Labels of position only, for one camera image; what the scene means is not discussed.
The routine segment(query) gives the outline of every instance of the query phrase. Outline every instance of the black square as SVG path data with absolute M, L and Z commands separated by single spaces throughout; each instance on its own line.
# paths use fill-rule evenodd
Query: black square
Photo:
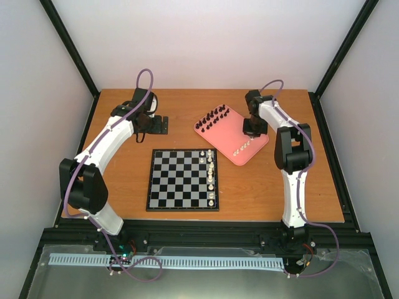
M 198 199 L 191 200 L 191 207 L 198 207 L 199 204 L 200 204 L 200 201 Z
M 166 199 L 160 199 L 158 201 L 158 207 L 166 207 Z
M 183 200 L 175 199 L 175 207 L 183 207 Z

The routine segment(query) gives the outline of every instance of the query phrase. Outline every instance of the wooden table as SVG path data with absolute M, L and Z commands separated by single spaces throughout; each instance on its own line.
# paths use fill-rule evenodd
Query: wooden table
M 208 148 L 194 132 L 193 124 L 210 109 L 227 104 L 248 117 L 247 90 L 155 90 L 157 115 L 169 117 L 168 135 L 146 135 L 141 144 L 128 139 L 104 173 L 108 200 L 124 219 L 182 219 L 208 221 L 280 221 L 284 210 L 282 175 L 274 164 L 276 135 L 269 130 L 269 143 L 244 166 L 236 166 L 218 153 L 219 212 L 147 212 L 145 210 L 151 153 L 155 148 Z M 275 90 L 264 92 L 272 94 Z M 98 135 L 117 105 L 130 100 L 133 90 L 102 90 L 85 147 Z M 311 221 L 343 222 L 337 193 L 306 90 L 283 90 L 281 107 L 295 120 L 308 123 L 317 162 L 306 182 L 306 213 Z

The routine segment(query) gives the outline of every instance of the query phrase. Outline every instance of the white perforated rail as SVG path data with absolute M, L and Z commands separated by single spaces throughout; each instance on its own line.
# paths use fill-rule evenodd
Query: white perforated rail
M 146 255 L 136 255 L 132 263 Z M 187 270 L 269 270 L 282 271 L 284 268 L 281 258 L 271 257 L 157 257 L 165 269 Z M 98 254 L 50 254 L 49 265 L 61 266 L 97 266 L 108 267 L 112 261 L 111 255 Z M 154 260 L 145 260 L 137 268 L 158 268 Z

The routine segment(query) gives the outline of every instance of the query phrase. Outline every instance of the gray wall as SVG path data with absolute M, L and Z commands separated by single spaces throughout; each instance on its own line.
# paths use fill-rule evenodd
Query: gray wall
M 0 40 L 0 297 L 17 298 L 92 98 L 39 1 L 1 1 Z
M 399 298 L 399 1 L 380 1 L 322 97 L 363 231 Z
M 314 90 L 364 0 L 54 0 L 99 88 Z M 143 86 L 148 85 L 143 76 Z

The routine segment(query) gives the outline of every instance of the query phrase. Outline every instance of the purple cable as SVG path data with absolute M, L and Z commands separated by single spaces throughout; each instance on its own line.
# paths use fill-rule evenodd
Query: purple cable
M 287 121 L 290 125 L 292 125 L 295 129 L 297 129 L 297 130 L 303 135 L 303 137 L 305 137 L 306 141 L 308 142 L 308 144 L 309 144 L 309 146 L 310 146 L 310 149 L 311 149 L 312 155 L 313 155 L 312 162 L 308 165 L 308 167 L 306 167 L 305 169 L 301 170 L 301 171 L 299 172 L 299 174 L 298 174 L 298 180 L 297 180 L 297 181 L 298 181 L 298 183 L 297 183 L 297 206 L 298 206 L 298 210 L 299 210 L 299 215 L 301 216 L 301 218 L 303 219 L 303 221 L 305 221 L 307 224 L 309 224 L 309 225 L 311 225 L 311 226 L 323 227 L 323 228 L 325 228 L 325 229 L 328 229 L 328 230 L 331 232 L 331 234 L 333 235 L 333 237 L 334 237 L 334 239 L 335 239 L 335 244 L 337 245 L 337 255 L 335 256 L 335 260 L 333 261 L 333 263 L 332 263 L 327 269 L 325 269 L 325 270 L 323 270 L 323 271 L 320 271 L 320 272 L 318 272 L 318 273 L 315 273 L 315 274 L 299 275 L 299 277 L 302 277 L 302 278 L 316 277 L 316 276 L 322 275 L 322 274 L 325 273 L 325 272 L 328 272 L 329 270 L 331 270 L 332 268 L 334 268 L 335 265 L 337 264 L 338 259 L 339 259 L 339 242 L 338 242 L 338 237 L 337 237 L 337 234 L 334 232 L 334 230 L 333 230 L 331 227 L 329 227 L 329 226 L 326 225 L 326 224 L 314 223 L 314 222 L 311 222 L 311 221 L 307 220 L 306 217 L 303 215 L 303 213 L 302 213 L 302 211 L 301 211 L 302 208 L 301 208 L 301 206 L 300 206 L 300 199 L 299 199 L 299 197 L 300 197 L 300 181 L 299 181 L 299 179 L 300 179 L 300 177 L 302 176 L 302 174 L 303 174 L 304 172 L 308 171 L 308 170 L 309 170 L 311 167 L 313 167 L 313 165 L 315 164 L 315 162 L 316 162 L 316 150 L 314 149 L 313 143 L 312 143 L 312 141 L 310 140 L 310 138 L 307 136 L 307 134 L 305 133 L 305 131 L 302 130 L 296 123 L 294 123 L 293 121 L 290 121 L 290 120 L 288 119 L 288 117 L 286 117 L 285 114 L 283 114 L 283 112 L 282 112 L 278 107 L 275 106 L 276 97 L 278 96 L 278 94 L 280 94 L 280 92 L 281 92 L 281 90 L 282 90 L 282 88 L 283 88 L 283 86 L 284 86 L 284 82 L 283 82 L 282 80 L 280 80 L 280 79 L 270 81 L 268 84 L 266 84 L 265 86 L 263 86 L 262 89 L 260 89 L 259 92 L 262 92 L 267 86 L 269 86 L 270 84 L 275 83 L 275 82 L 280 82 L 280 83 L 281 83 L 281 86 L 280 86 L 280 88 L 278 89 L 278 91 L 276 92 L 276 94 L 275 94 L 275 95 L 273 96 L 273 98 L 272 98 L 272 105 L 273 105 L 273 108 L 276 109 L 276 112 L 277 112 L 278 114 L 280 114 L 280 116 L 281 116 L 283 119 L 285 119 L 285 121 Z M 284 270 L 284 273 L 287 274 L 287 275 L 290 275 L 290 273 L 288 273 L 286 270 Z
M 127 119 L 132 113 L 134 113 L 137 109 L 139 109 L 140 106 L 144 104 L 145 100 L 146 100 L 146 99 L 148 98 L 148 96 L 150 95 L 150 92 L 151 92 L 151 90 L 152 90 L 153 81 L 154 81 L 154 76 L 153 76 L 153 74 L 152 74 L 152 72 L 151 72 L 150 69 L 143 69 L 143 70 L 140 71 L 140 73 L 138 73 L 137 79 L 136 79 L 136 88 L 138 88 L 138 83 L 139 83 L 139 81 L 140 81 L 140 77 L 141 77 L 142 73 L 144 73 L 144 72 L 148 72 L 148 73 L 150 74 L 150 77 L 151 77 L 150 86 L 149 86 L 149 88 L 148 88 L 148 90 L 147 90 L 147 93 L 145 94 L 145 96 L 143 97 L 143 99 L 140 101 L 140 103 L 138 103 L 138 105 L 137 105 L 136 107 L 134 107 L 134 108 L 133 108 L 132 110 L 130 110 L 125 116 L 121 117 L 118 121 L 116 121 L 115 123 L 113 123 L 113 124 L 111 125 L 111 130 L 112 130 L 113 128 L 115 128 L 115 127 L 116 127 L 119 123 L 121 123 L 123 120 L 126 120 L 126 119 Z M 94 144 L 92 145 L 92 147 L 89 149 L 89 154 L 93 153 L 93 150 L 99 145 L 99 143 L 104 139 L 104 137 L 105 137 L 109 132 L 110 132 L 110 130 L 109 130 L 109 129 L 106 129 L 106 130 L 97 138 L 97 140 L 94 142 Z M 78 164 L 78 166 L 76 167 L 74 173 L 72 173 L 72 176 L 71 176 L 70 181 L 69 181 L 69 183 L 68 183 L 67 190 L 66 190 L 66 192 L 65 192 L 65 197 L 64 197 L 64 212 L 65 212 L 65 214 L 67 215 L 68 218 L 77 218 L 77 217 L 82 217 L 82 216 L 88 216 L 88 215 L 86 215 L 86 214 L 84 214 L 84 213 L 76 214 L 76 215 L 71 215 L 71 214 L 69 214 L 69 211 L 68 211 L 68 200 L 69 200 L 70 192 L 71 192 L 71 190 L 72 190 L 72 186 L 73 186 L 73 184 L 74 184 L 74 182 L 75 182 L 75 180 L 76 180 L 76 177 L 77 177 L 79 171 L 82 169 L 82 166 L 84 165 L 84 163 L 87 161 L 88 158 L 89 158 L 89 156 L 84 156 L 84 158 L 81 160 L 81 162 L 80 162 L 80 163 Z M 95 223 L 94 220 L 92 220 L 91 218 L 89 218 L 89 220 L 90 220 L 91 223 L 94 224 L 95 227 L 100 228 L 100 227 L 97 226 L 97 223 Z M 112 251 L 113 255 L 115 256 L 115 260 L 118 262 L 119 266 L 121 266 L 122 270 L 123 270 L 124 272 L 126 272 L 130 277 L 132 277 L 134 280 L 137 280 L 137 281 L 139 281 L 139 282 L 153 282 L 153 281 L 155 281 L 156 279 L 158 279 L 158 278 L 161 276 L 161 274 L 162 274 L 162 263 L 161 263 L 161 261 L 158 260 L 156 257 L 144 257 L 144 258 L 138 260 L 137 262 L 135 262 L 135 263 L 134 263 L 133 265 L 131 265 L 130 267 L 125 268 L 125 267 L 122 265 L 122 263 L 120 262 L 120 260 L 119 260 L 119 258 L 118 258 L 118 255 L 117 255 L 117 253 L 115 252 L 115 249 L 113 248 L 112 243 L 111 243 L 111 241 L 110 241 L 110 239 L 109 239 L 107 233 L 104 232 L 103 230 L 101 230 L 101 231 L 102 231 L 102 233 L 104 234 L 104 237 L 105 237 L 105 239 L 107 240 L 108 245 L 109 245 L 109 247 L 111 248 L 111 251 Z M 160 271 L 159 271 L 158 275 L 157 275 L 155 278 L 150 279 L 150 280 L 142 280 L 142 279 L 137 278 L 137 277 L 133 276 L 132 274 L 128 273 L 128 269 L 131 269 L 131 268 L 133 268 L 134 266 L 136 266 L 138 263 L 141 263 L 142 261 L 148 260 L 148 259 L 155 260 L 155 261 L 160 265 Z

